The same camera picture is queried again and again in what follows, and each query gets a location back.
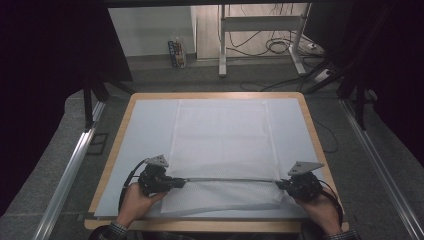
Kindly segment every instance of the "white paper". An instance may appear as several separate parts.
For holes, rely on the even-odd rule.
[[[133,170],[133,168],[141,160],[164,154],[165,158],[168,161],[171,161],[171,145],[173,144],[177,110],[180,101],[185,102],[189,100],[138,100],[136,102],[131,119],[128,123],[127,130],[122,140],[119,154],[111,172],[111,176],[94,216],[117,216],[119,195],[122,189],[122,185],[130,171]],[[233,102],[234,100],[205,99],[204,101],[205,103],[219,101],[226,105],[227,101]],[[270,121],[268,128],[271,129],[270,133],[272,134],[272,138],[274,140],[275,154],[278,161],[278,164],[274,167],[276,171],[279,171],[279,177],[287,179],[287,171],[294,165],[296,161],[318,161],[308,129],[306,128],[302,111],[296,98],[237,101],[249,102],[256,107],[258,104],[263,104],[266,102],[268,118]],[[144,165],[140,167],[138,172],[142,171],[143,169]],[[255,169],[255,171],[258,172],[258,175],[263,175],[263,173],[260,172],[261,169],[258,171]],[[319,179],[322,179],[322,173],[320,170],[316,170],[314,173]],[[180,189],[171,190],[171,193],[177,192],[179,190]],[[280,194],[281,190],[277,189],[275,192]],[[266,208],[267,206],[256,205],[256,207]],[[234,209],[225,209],[222,211],[205,211],[192,214],[185,213],[184,215],[161,214],[161,202],[158,202],[152,207],[151,211],[146,214],[146,217],[183,216],[193,218],[298,218],[306,216],[304,211],[293,202],[292,198],[287,197],[286,194],[284,194],[281,200],[279,209],[260,211],[255,211],[254,209]]]
[[[267,101],[180,101],[168,162],[173,177],[280,179]],[[161,212],[278,208],[281,198],[273,183],[189,182]]]

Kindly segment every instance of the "white wall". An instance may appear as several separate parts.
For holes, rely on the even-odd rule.
[[[125,56],[169,54],[173,34],[184,39],[187,53],[195,48],[194,7],[111,8],[109,14]]]

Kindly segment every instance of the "hand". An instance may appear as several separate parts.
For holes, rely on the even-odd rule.
[[[328,188],[324,188],[324,191],[333,195]],[[325,234],[334,235],[342,232],[337,210],[326,196],[320,194],[310,202],[304,202],[300,199],[295,199],[295,201],[306,211],[311,220],[322,228]]]
[[[164,198],[166,194],[157,193],[146,197],[141,192],[138,183],[130,184],[125,193],[121,211],[116,218],[116,223],[128,228],[134,220],[141,218],[155,202]]]

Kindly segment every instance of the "aluminum rail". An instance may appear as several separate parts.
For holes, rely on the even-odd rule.
[[[367,153],[368,158],[374,167],[374,170],[376,171],[384,188],[386,189],[390,200],[392,201],[400,218],[402,219],[406,230],[411,235],[411,239],[424,239],[423,228],[420,226],[417,216],[387,170],[383,159],[378,154],[378,151],[374,147],[374,144],[369,138],[367,132],[363,131],[359,124],[356,122],[354,117],[354,110],[349,100],[340,100],[340,104],[342,105],[343,110],[345,111],[346,116],[349,119],[349,122],[352,125],[352,128],[355,131],[359,141],[361,142],[365,152]]]
[[[103,112],[105,104],[97,102],[93,110],[93,127],[86,133],[83,133],[78,141],[78,144],[71,156],[71,159],[66,166],[66,169],[56,187],[56,190],[51,198],[49,205],[41,218],[40,224],[35,231],[32,239],[41,240],[49,239],[53,231],[57,218],[62,211],[63,205],[68,197],[69,191],[81,166],[82,160],[87,152],[90,141],[96,131],[98,120]]]

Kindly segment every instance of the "metal frame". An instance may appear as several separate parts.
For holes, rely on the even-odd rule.
[[[247,31],[294,31],[296,35],[289,52],[299,75],[305,75],[306,71],[299,58],[297,48],[302,36],[308,16],[310,3],[308,3],[300,16],[258,16],[258,17],[225,17],[225,5],[221,5],[221,48],[219,55],[219,76],[227,75],[227,57],[225,46],[226,32]]]
[[[383,159],[378,154],[378,151],[374,147],[371,139],[368,137],[366,131],[362,130],[361,126],[357,123],[354,117],[354,110],[350,104],[349,100],[340,100],[343,110],[347,118],[349,119],[350,124],[352,125],[353,130],[355,131],[359,141],[362,144],[365,152],[368,155],[368,158],[371,164],[374,167],[375,172],[381,180],[384,188],[386,189],[387,194],[389,195],[390,200],[395,206],[400,218],[403,221],[403,224],[406,227],[406,230],[411,235],[411,239],[419,240],[424,239],[424,231],[420,226],[417,216],[412,210],[406,198],[403,196],[396,182],[393,180],[389,171],[384,164]]]
[[[87,132],[84,132],[78,144],[74,150],[74,153],[69,160],[69,163],[62,175],[62,178],[57,185],[57,188],[51,198],[43,217],[41,218],[40,224],[35,231],[32,239],[41,240],[49,239],[50,234],[53,231],[54,225],[56,224],[57,218],[62,211],[63,205],[68,197],[69,191],[81,166],[82,160],[87,152],[90,141],[97,128],[97,123],[103,112],[105,104],[98,102],[93,111],[93,125],[92,128]]]

